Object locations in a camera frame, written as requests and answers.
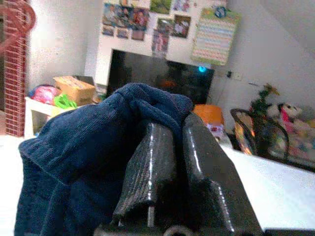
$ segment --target picture collage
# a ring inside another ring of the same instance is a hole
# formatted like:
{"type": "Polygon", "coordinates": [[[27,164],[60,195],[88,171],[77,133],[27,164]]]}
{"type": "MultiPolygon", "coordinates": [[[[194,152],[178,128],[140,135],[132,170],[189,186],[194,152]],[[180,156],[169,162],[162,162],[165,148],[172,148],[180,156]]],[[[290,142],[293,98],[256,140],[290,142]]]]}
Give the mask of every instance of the picture collage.
{"type": "MultiPolygon", "coordinates": [[[[144,0],[115,0],[104,2],[102,34],[109,37],[144,41],[150,12],[169,15],[170,11],[189,13],[191,0],[146,0],[150,8],[139,7],[144,0]]],[[[177,15],[173,18],[157,19],[157,26],[150,26],[152,33],[152,54],[164,58],[168,51],[169,37],[187,38],[191,17],[177,15]]]]}
{"type": "Polygon", "coordinates": [[[102,33],[114,37],[117,27],[118,38],[128,39],[131,30],[133,39],[143,40],[149,17],[149,9],[105,3],[102,33]]]}

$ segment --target orange bucket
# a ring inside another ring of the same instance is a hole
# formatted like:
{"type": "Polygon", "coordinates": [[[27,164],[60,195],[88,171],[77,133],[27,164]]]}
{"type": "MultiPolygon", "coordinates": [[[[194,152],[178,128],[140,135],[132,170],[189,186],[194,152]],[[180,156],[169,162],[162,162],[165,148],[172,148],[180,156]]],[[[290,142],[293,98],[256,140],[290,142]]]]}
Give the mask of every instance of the orange bucket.
{"type": "Polygon", "coordinates": [[[222,109],[214,105],[196,105],[193,110],[205,124],[224,125],[222,109]]]}

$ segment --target cardboard box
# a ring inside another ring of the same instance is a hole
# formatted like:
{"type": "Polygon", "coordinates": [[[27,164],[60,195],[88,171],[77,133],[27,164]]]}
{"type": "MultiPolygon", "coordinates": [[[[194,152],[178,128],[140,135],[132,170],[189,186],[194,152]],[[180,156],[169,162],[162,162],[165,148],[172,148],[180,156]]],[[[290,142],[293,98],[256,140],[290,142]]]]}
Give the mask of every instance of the cardboard box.
{"type": "Polygon", "coordinates": [[[72,76],[55,77],[56,88],[67,94],[78,106],[93,103],[95,87],[79,81],[72,76]]]}

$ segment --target poster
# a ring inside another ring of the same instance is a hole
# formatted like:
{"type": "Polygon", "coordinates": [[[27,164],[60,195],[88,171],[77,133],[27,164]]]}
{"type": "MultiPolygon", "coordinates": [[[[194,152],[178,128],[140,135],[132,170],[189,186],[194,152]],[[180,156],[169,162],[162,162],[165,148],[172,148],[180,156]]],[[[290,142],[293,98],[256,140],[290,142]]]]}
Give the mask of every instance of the poster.
{"type": "Polygon", "coordinates": [[[151,0],[150,11],[169,15],[172,0],[151,0]]]}
{"type": "Polygon", "coordinates": [[[115,26],[117,21],[118,7],[111,3],[104,4],[103,24],[107,26],[115,26]]]}
{"type": "Polygon", "coordinates": [[[157,29],[159,31],[173,32],[174,20],[167,18],[159,18],[157,20],[157,29]]]}
{"type": "Polygon", "coordinates": [[[172,36],[187,38],[191,17],[175,15],[175,23],[172,36]]]}
{"type": "Polygon", "coordinates": [[[128,6],[104,4],[103,24],[107,26],[131,27],[133,8],[128,6]]]}
{"type": "Polygon", "coordinates": [[[111,3],[117,5],[128,5],[128,0],[104,0],[104,3],[111,3]]]}
{"type": "Polygon", "coordinates": [[[153,57],[166,58],[168,51],[169,32],[154,30],[152,39],[153,57]]]}
{"type": "Polygon", "coordinates": [[[140,4],[140,0],[130,0],[130,5],[133,7],[137,7],[140,4]]]}
{"type": "Polygon", "coordinates": [[[214,65],[226,65],[241,15],[228,11],[218,18],[212,8],[203,8],[196,30],[191,59],[214,65]]]}
{"type": "Polygon", "coordinates": [[[145,35],[145,32],[142,31],[142,30],[133,30],[131,38],[133,40],[141,40],[141,41],[143,41],[144,40],[144,35],[145,35]]]}
{"type": "Polygon", "coordinates": [[[191,7],[190,0],[175,0],[173,10],[189,12],[190,7],[191,7]]]}
{"type": "Polygon", "coordinates": [[[134,8],[132,17],[132,29],[146,31],[149,18],[149,9],[138,7],[134,8]]]}
{"type": "Polygon", "coordinates": [[[103,26],[102,34],[113,37],[114,36],[114,30],[115,30],[115,28],[113,26],[103,26]]]}

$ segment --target blue light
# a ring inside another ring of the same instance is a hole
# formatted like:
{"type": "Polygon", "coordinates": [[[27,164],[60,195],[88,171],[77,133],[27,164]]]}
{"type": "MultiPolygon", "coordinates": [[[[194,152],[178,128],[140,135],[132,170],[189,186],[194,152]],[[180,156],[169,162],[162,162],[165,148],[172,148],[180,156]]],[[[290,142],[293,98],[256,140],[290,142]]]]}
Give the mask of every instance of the blue light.
{"type": "Polygon", "coordinates": [[[207,71],[207,68],[200,66],[200,67],[199,67],[199,71],[200,71],[201,73],[204,73],[204,72],[207,71]]]}

